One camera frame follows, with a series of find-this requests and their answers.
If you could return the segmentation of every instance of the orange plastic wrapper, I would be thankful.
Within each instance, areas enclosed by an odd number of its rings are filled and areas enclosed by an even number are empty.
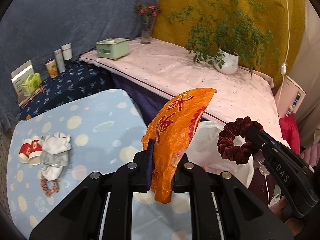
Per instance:
[[[171,201],[171,180],[189,146],[198,123],[214,93],[212,88],[196,88],[172,98],[149,124],[142,138],[143,150],[155,141],[151,190],[155,200]]]

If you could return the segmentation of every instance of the white power cord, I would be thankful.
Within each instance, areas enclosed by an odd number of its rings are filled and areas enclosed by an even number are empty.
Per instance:
[[[288,17],[288,46],[287,46],[287,53],[285,55],[284,63],[281,65],[282,83],[281,83],[281,87],[280,87],[279,98],[278,98],[278,101],[276,103],[277,108],[278,108],[278,105],[279,105],[279,102],[280,102],[280,97],[281,97],[281,92],[282,92],[282,87],[283,87],[283,82],[284,82],[284,76],[285,76],[285,73],[286,73],[286,65],[287,65],[287,58],[288,58],[288,54],[289,54],[289,44],[290,44],[289,5],[288,5],[288,0],[285,0],[285,1],[287,3],[287,17]]]
[[[270,196],[269,196],[269,189],[268,189],[268,183],[267,183],[267,176],[265,176],[266,178],[266,187],[267,187],[267,193],[268,193],[268,207],[270,205]]]

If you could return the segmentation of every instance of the floor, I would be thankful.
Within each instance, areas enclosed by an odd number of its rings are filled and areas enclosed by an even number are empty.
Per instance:
[[[11,218],[7,197],[7,162],[13,129],[5,134],[0,131],[0,203]]]

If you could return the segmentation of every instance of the burgundy velvet scrunchie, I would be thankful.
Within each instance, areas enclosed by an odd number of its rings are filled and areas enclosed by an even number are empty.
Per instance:
[[[223,131],[219,133],[217,143],[222,159],[235,161],[236,164],[246,164],[250,155],[255,155],[259,151],[259,147],[247,139],[247,131],[251,126],[263,131],[263,126],[257,121],[251,121],[248,116],[244,119],[239,117],[235,122],[229,122],[224,126]],[[235,146],[233,140],[239,135],[245,139],[245,143],[242,146]]]

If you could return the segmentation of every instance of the white flower pot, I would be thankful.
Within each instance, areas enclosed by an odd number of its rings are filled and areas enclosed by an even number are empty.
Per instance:
[[[231,75],[235,73],[238,69],[239,56],[229,54],[221,49],[219,49],[219,52],[224,55],[221,57],[221,59],[223,59],[224,61],[224,64],[220,68],[219,64],[213,61],[213,65],[216,68],[216,70],[225,75]]]

